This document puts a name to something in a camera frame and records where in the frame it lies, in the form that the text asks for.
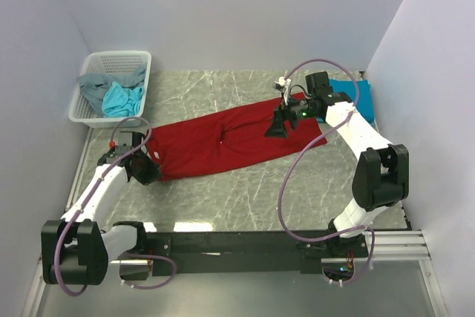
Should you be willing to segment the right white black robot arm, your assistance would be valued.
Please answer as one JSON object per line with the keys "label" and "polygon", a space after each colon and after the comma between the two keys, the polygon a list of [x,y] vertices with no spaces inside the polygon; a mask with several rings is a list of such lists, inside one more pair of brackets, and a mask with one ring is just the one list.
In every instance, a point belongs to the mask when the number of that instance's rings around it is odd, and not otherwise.
{"label": "right white black robot arm", "polygon": [[329,254],[341,257],[352,247],[351,238],[360,235],[388,207],[404,200],[409,192],[409,152],[402,145],[385,139],[356,108],[356,98],[336,92],[327,72],[306,77],[303,99],[291,95],[291,80],[281,77],[275,88],[281,99],[273,112],[266,137],[288,136],[300,121],[322,119],[338,132],[356,156],[352,182],[353,198],[343,212],[330,222],[329,232],[321,237]]}

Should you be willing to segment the red t shirt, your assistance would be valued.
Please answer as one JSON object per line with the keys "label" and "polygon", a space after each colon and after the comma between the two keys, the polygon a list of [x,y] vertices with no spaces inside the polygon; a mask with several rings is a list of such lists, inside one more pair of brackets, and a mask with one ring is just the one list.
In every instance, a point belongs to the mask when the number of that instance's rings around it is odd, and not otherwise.
{"label": "red t shirt", "polygon": [[146,146],[161,180],[217,174],[301,151],[321,134],[316,119],[299,122],[286,139],[265,137],[278,98],[156,127]]}

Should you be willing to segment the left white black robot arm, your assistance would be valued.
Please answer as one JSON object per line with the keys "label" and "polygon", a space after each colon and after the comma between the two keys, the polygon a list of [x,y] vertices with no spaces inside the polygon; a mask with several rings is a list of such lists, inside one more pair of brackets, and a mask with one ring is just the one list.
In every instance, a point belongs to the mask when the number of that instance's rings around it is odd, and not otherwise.
{"label": "left white black robot arm", "polygon": [[102,223],[113,202],[131,181],[146,186],[161,176],[160,167],[143,151],[146,135],[122,131],[122,142],[109,143],[97,162],[92,181],[58,220],[41,230],[42,276],[46,284],[101,284],[108,265],[123,254],[138,259],[148,250],[142,222],[121,221],[107,232]]}

